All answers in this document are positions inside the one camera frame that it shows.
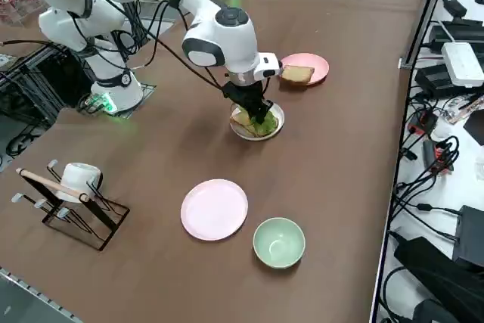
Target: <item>table surface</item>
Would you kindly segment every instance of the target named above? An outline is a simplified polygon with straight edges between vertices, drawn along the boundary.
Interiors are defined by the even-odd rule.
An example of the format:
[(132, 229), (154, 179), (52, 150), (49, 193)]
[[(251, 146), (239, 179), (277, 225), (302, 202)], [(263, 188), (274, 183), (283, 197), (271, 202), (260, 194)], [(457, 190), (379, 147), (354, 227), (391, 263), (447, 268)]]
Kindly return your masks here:
[[(267, 142), (238, 138), (230, 102), (164, 51), (137, 71), (158, 87), (130, 120), (62, 112), (0, 175), (0, 265), (88, 323), (365, 321), (404, 113), (397, 63), (419, 1), (242, 0), (260, 51), (313, 52), (330, 64), (327, 80), (305, 91), (272, 81), (268, 98), (286, 123)], [(174, 26), (163, 39), (180, 52), (182, 34)], [(104, 252), (9, 202), (18, 191), (37, 197), (14, 170), (48, 175), (52, 159), (99, 166), (104, 193), (131, 207)], [(208, 244), (187, 235), (179, 213), (214, 178), (238, 183), (249, 211), (235, 236)], [(253, 232), (273, 216), (306, 234), (295, 269), (272, 271), (253, 254)]]
[[(458, 0), (465, 8), (467, 14), (464, 18), (472, 20), (484, 20), (484, 6), (478, 5), (474, 0)], [(442, 2), (437, 3), (434, 11), (433, 20), (452, 20), (452, 16), (443, 8)], [(428, 67), (434, 64), (442, 64), (443, 60), (427, 60), (425, 57), (436, 56), (428, 52), (426, 48), (422, 48), (419, 57), (423, 57), (421, 61), (417, 62), (417, 67)], [(412, 94), (419, 92), (420, 89), (412, 89)], [(438, 103), (441, 107), (445, 100)], [(413, 113), (410, 107), (408, 115)], [(482, 156), (483, 149), (464, 129), (464, 124), (467, 119), (460, 121), (454, 126), (450, 126), (445, 121), (439, 119), (436, 125), (436, 132), (433, 133), (433, 138), (439, 140), (438, 135), (455, 135), (459, 139), (459, 158), (454, 164), (455, 170), (451, 175), (441, 175), (438, 177), (435, 186), (428, 192), (424, 192), (412, 200), (412, 204), (429, 203), (434, 207), (446, 207), (459, 210), (464, 204), (478, 210), (484, 210), (484, 181), (476, 177), (476, 159)], [(406, 145), (409, 145), (416, 139), (417, 136), (411, 136)], [(409, 160), (402, 160), (398, 171), (398, 182), (411, 182), (425, 169), (422, 158), (422, 142), (418, 142), (411, 148), (413, 152), (418, 155), (418, 159), (414, 162)], [(443, 213), (442, 211), (432, 211), (430, 213), (419, 212), (413, 209), (424, 221), (428, 222), (434, 228), (455, 234), (457, 225), (457, 217), (450, 213)], [(452, 257), (453, 243), (447, 239), (441, 238), (434, 234), (427, 227), (420, 224), (418, 221), (409, 216), (405, 211), (402, 211), (392, 223), (392, 230), (398, 231), (406, 238), (416, 238), (424, 236), (433, 245), (438, 247), (446, 256)], [(395, 241), (389, 239), (389, 249), (386, 253), (385, 267), (383, 270), (383, 277), (393, 270), (401, 266), (398, 260), (393, 257), (396, 249)], [(406, 317), (411, 317), (415, 306), (422, 300), (431, 298), (430, 292), (409, 272), (399, 272), (395, 274), (388, 284), (388, 304), (390, 308), (397, 314)]]

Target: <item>pink plastic plate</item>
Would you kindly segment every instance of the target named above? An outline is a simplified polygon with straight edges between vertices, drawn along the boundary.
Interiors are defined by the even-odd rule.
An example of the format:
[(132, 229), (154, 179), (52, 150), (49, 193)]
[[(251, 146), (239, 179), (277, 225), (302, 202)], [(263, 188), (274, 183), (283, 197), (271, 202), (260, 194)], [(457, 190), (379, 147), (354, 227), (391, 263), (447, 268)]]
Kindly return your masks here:
[(211, 179), (188, 192), (181, 205), (181, 223), (195, 238), (221, 240), (242, 226), (247, 209), (242, 188), (224, 179)]
[(321, 56), (313, 53), (295, 53), (291, 56), (287, 56), (282, 59), (283, 67), (286, 65), (290, 66), (301, 66), (301, 67), (313, 67), (315, 72), (312, 74), (311, 81), (304, 84), (314, 85), (315, 83), (321, 82), (330, 72), (330, 65)]

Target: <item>white mug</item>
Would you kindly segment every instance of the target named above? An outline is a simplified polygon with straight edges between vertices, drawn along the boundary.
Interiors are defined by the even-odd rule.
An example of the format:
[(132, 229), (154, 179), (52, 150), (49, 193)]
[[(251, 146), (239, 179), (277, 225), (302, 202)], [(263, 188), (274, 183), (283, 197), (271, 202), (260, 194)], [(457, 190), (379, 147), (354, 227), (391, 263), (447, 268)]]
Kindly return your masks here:
[[(69, 163), (64, 169), (60, 184), (64, 187), (73, 189), (74, 191), (85, 193), (92, 199), (94, 197), (94, 192), (86, 182), (89, 184), (92, 182), (92, 184), (97, 187), (100, 177), (101, 171), (96, 166), (90, 166), (89, 164), (84, 163)], [(58, 191), (55, 195), (57, 198), (67, 202), (81, 203), (80, 200), (61, 191)]]

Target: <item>green bowl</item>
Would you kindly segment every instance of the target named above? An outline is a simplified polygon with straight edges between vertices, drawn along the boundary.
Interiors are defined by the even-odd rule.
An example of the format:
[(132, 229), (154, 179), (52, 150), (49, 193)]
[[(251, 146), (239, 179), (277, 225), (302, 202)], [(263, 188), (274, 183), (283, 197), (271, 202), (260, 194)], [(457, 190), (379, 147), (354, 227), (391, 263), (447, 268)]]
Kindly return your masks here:
[(290, 219), (274, 217), (259, 225), (254, 233), (257, 257), (274, 269), (285, 269), (303, 257), (306, 239), (303, 230)]

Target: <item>power strip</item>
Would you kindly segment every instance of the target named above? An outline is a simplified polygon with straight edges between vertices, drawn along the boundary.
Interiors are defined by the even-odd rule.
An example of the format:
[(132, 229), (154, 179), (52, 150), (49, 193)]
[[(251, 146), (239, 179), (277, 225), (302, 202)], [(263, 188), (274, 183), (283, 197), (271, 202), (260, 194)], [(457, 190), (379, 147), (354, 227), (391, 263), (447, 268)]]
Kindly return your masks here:
[(442, 56), (454, 85), (468, 88), (482, 86), (484, 72), (469, 43), (447, 42), (442, 46)]

